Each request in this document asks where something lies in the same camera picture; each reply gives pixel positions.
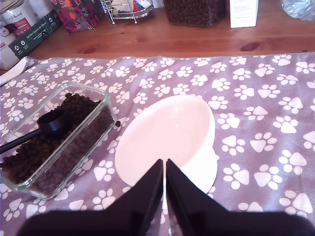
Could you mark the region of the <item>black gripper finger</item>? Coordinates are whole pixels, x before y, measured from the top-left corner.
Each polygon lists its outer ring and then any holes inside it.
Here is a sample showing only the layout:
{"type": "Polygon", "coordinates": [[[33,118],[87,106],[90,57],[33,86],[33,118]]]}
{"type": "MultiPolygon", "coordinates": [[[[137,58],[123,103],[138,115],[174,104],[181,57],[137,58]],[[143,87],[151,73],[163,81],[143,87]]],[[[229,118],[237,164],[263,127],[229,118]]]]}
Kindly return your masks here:
{"type": "Polygon", "coordinates": [[[141,179],[106,210],[106,236],[144,236],[163,195],[163,161],[159,159],[141,179]]]}
{"type": "Polygon", "coordinates": [[[166,194],[184,236],[227,236],[228,210],[210,198],[168,159],[166,194]]]}

